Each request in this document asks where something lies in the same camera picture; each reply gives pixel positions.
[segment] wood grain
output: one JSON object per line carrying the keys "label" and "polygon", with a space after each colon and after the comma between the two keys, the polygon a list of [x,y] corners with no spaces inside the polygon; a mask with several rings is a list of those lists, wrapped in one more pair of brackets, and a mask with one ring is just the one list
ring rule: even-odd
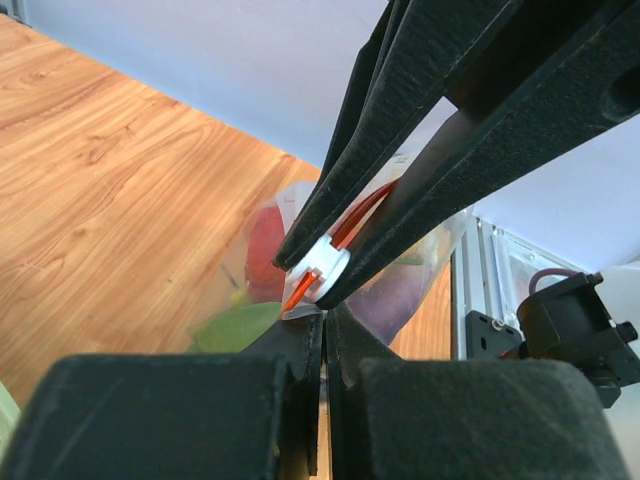
{"label": "wood grain", "polygon": [[[0,17],[0,380],[183,351],[249,213],[317,169]],[[449,352],[448,272],[394,348]]]}

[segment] green leaf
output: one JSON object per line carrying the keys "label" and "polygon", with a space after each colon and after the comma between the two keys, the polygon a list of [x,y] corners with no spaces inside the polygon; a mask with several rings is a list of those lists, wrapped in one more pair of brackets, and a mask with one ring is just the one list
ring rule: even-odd
{"label": "green leaf", "polygon": [[213,316],[193,333],[191,352],[233,353],[251,345],[280,315],[280,303],[258,303]]}

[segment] red apple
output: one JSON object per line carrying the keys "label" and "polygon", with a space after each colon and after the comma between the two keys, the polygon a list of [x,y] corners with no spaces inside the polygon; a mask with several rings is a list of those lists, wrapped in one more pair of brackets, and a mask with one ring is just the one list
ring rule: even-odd
{"label": "red apple", "polygon": [[247,291],[256,303],[281,302],[285,272],[271,263],[284,240],[280,209],[265,207],[252,220],[244,267]]}

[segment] transparent plastic bag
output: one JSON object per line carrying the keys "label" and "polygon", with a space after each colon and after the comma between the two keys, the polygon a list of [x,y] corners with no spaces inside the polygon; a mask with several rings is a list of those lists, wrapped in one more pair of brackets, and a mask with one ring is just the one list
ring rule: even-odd
{"label": "transparent plastic bag", "polygon": [[[361,198],[400,176],[408,163],[405,157],[392,159]],[[240,351],[278,320],[283,299],[293,287],[285,285],[285,272],[271,262],[313,187],[308,182],[293,184],[249,217],[196,312],[190,351]],[[352,294],[346,304],[354,316],[384,343],[391,343],[449,261],[470,218],[467,209],[446,220]],[[316,310],[302,303],[289,318]]]}

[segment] cable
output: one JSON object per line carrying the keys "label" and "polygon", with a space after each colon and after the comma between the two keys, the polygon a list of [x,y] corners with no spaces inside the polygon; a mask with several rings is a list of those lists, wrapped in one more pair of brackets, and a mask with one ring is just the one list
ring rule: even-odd
{"label": "cable", "polygon": [[[375,190],[373,193],[369,194],[362,202],[360,202],[356,207],[347,214],[346,218],[342,221],[342,223],[338,226],[336,231],[331,236],[331,245],[335,248],[345,248],[351,244],[353,239],[349,239],[349,234],[358,226],[360,221],[364,218],[364,216],[378,203],[380,200],[383,200],[391,191],[395,188],[398,180],[394,180],[389,182],[382,187]],[[287,299],[285,304],[282,307],[282,311],[280,315],[289,310],[295,308],[295,306],[300,303],[300,301],[304,298],[307,290],[313,285],[318,279],[317,276],[313,275],[310,272],[305,273],[304,277],[295,288],[291,296]]]}
{"label": "cable", "polygon": [[529,295],[536,293],[538,282],[540,282],[544,277],[549,277],[551,275],[572,277],[578,273],[580,272],[576,272],[575,270],[570,270],[568,268],[545,268],[544,270],[540,270],[539,272],[534,273],[531,280],[529,280]]}

